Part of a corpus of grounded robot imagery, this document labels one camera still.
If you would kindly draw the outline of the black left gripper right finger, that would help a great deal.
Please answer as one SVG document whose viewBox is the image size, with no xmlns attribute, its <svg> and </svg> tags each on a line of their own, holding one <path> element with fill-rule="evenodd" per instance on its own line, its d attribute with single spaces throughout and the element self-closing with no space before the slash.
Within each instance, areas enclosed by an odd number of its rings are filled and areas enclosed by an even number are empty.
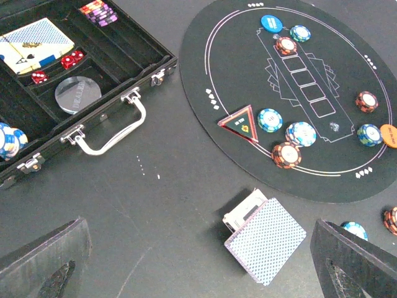
<svg viewBox="0 0 397 298">
<path fill-rule="evenodd" d="M 318 219 L 310 250 L 325 297 L 396 297 L 396 257 Z"/>
</svg>

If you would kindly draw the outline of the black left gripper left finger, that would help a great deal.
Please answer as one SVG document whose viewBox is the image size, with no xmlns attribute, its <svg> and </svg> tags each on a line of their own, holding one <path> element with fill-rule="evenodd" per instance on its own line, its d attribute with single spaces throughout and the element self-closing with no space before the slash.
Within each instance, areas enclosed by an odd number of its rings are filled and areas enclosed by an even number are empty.
<svg viewBox="0 0 397 298">
<path fill-rule="evenodd" d="M 79 217 L 1 257 L 1 297 L 78 297 L 92 242 Z"/>
</svg>

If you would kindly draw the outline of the green poker chip stack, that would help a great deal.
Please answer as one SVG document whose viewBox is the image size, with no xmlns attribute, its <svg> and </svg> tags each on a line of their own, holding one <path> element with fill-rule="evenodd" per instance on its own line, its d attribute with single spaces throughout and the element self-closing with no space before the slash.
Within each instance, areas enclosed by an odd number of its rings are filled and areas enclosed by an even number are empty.
<svg viewBox="0 0 397 298">
<path fill-rule="evenodd" d="M 341 227 L 355 236 L 368 241 L 368 235 L 364 227 L 357 222 L 343 222 Z"/>
</svg>

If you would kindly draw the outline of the orange poker chip stack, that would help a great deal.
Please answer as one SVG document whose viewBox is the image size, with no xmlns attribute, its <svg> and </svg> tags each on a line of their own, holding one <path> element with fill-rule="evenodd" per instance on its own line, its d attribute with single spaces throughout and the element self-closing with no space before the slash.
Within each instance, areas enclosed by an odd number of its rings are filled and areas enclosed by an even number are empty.
<svg viewBox="0 0 397 298">
<path fill-rule="evenodd" d="M 383 213 L 383 224 L 386 229 L 393 235 L 397 235 L 396 211 L 397 207 L 395 206 L 390 210 L 384 211 Z"/>
</svg>

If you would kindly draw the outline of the blue backed card deck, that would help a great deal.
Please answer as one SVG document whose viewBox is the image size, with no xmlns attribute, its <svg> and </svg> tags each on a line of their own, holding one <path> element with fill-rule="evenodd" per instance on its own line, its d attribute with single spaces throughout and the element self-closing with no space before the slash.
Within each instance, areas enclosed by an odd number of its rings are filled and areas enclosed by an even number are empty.
<svg viewBox="0 0 397 298">
<path fill-rule="evenodd" d="M 273 197 L 224 246 L 255 282 L 268 286 L 305 238 L 303 227 Z"/>
</svg>

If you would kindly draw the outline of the orange chips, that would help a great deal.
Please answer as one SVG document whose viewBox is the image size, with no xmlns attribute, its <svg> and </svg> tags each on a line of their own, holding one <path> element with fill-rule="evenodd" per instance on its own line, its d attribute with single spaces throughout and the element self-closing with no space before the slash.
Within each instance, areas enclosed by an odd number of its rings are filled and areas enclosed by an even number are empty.
<svg viewBox="0 0 397 298">
<path fill-rule="evenodd" d="M 271 157 L 279 168 L 290 169 L 301 163 L 301 152 L 290 142 L 283 142 L 273 147 Z"/>
<path fill-rule="evenodd" d="M 282 55 L 293 55 L 297 52 L 297 45 L 289 37 L 279 37 L 275 41 L 275 47 Z"/>
<path fill-rule="evenodd" d="M 371 113 L 378 107 L 375 95 L 368 91 L 362 91 L 355 99 L 356 106 L 364 113 Z"/>
</svg>

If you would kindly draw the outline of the orange big blind button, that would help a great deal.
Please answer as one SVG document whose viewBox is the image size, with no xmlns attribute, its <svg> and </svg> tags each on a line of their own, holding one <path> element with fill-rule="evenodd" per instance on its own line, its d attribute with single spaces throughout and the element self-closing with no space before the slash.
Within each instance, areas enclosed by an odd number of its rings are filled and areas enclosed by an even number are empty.
<svg viewBox="0 0 397 298">
<path fill-rule="evenodd" d="M 380 132 L 383 142 L 388 147 L 397 149 L 397 128 L 391 124 L 383 124 Z"/>
</svg>

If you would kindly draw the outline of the blue white chips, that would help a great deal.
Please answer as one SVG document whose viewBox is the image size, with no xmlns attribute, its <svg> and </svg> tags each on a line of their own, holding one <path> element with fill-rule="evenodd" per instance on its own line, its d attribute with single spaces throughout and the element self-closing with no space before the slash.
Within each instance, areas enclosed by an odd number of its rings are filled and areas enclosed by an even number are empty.
<svg viewBox="0 0 397 298">
<path fill-rule="evenodd" d="M 285 131 L 287 141 L 296 147 L 310 147 L 316 137 L 316 130 L 307 122 L 294 122 Z"/>
</svg>

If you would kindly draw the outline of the red triangular dealer button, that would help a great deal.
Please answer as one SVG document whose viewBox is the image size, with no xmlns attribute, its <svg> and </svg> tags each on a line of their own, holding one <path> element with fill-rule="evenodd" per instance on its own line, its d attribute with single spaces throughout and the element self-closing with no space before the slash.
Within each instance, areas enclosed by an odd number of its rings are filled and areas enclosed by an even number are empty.
<svg viewBox="0 0 397 298">
<path fill-rule="evenodd" d="M 221 119 L 217 125 L 239 135 L 251 143 L 257 143 L 259 141 L 251 105 Z"/>
</svg>

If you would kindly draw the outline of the blue green fifty chips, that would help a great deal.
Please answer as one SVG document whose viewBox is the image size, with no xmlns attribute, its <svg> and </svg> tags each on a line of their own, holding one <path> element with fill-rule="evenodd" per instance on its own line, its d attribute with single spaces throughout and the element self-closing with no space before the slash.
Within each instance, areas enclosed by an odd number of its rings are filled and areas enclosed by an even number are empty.
<svg viewBox="0 0 397 298">
<path fill-rule="evenodd" d="M 303 25 L 295 25 L 290 29 L 290 36 L 296 42 L 306 42 L 311 38 L 311 32 Z"/>
</svg>

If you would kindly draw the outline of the blue small blind button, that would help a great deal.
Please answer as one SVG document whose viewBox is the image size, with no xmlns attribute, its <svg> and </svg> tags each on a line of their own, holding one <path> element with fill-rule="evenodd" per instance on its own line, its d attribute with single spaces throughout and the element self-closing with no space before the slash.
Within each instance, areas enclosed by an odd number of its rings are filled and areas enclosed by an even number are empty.
<svg viewBox="0 0 397 298">
<path fill-rule="evenodd" d="M 261 17 L 261 25 L 263 28 L 273 34 L 277 34 L 282 31 L 283 23 L 282 21 L 273 15 L 264 15 Z"/>
</svg>

